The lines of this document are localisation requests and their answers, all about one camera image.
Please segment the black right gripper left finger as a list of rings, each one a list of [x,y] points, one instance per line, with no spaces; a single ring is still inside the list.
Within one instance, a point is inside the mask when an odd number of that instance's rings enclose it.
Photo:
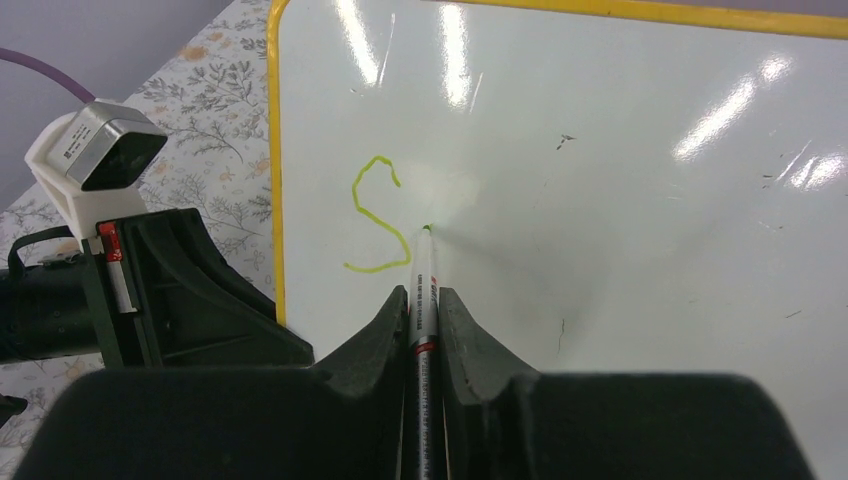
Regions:
[[[395,479],[408,295],[308,368],[100,370],[72,383],[18,479]]]

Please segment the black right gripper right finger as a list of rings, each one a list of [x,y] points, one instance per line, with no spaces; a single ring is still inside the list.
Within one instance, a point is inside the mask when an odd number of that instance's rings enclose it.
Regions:
[[[542,373],[440,291],[453,479],[810,479],[753,380],[695,372]]]

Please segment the yellow framed whiteboard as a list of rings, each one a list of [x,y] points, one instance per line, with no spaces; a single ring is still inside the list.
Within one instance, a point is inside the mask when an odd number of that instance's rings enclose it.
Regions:
[[[847,44],[277,1],[277,297],[317,357],[439,283],[544,370],[736,372],[847,475]]]

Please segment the green white marker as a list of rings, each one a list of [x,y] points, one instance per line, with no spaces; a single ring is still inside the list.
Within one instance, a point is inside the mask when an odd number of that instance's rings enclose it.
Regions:
[[[426,225],[416,237],[409,289],[411,360],[406,398],[405,479],[440,479],[444,475],[438,344],[438,282],[433,267],[432,226]]]

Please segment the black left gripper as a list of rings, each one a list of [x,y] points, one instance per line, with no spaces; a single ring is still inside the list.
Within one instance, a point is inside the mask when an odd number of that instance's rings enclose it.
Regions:
[[[101,221],[82,240],[82,285],[108,368],[291,366],[312,346],[233,269],[195,209]]]

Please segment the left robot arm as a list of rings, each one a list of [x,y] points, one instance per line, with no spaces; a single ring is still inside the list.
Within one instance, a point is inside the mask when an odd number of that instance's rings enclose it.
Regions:
[[[1,272],[1,360],[99,353],[109,367],[294,366],[311,345],[221,255],[196,209],[96,225],[81,249],[28,266],[15,241]]]

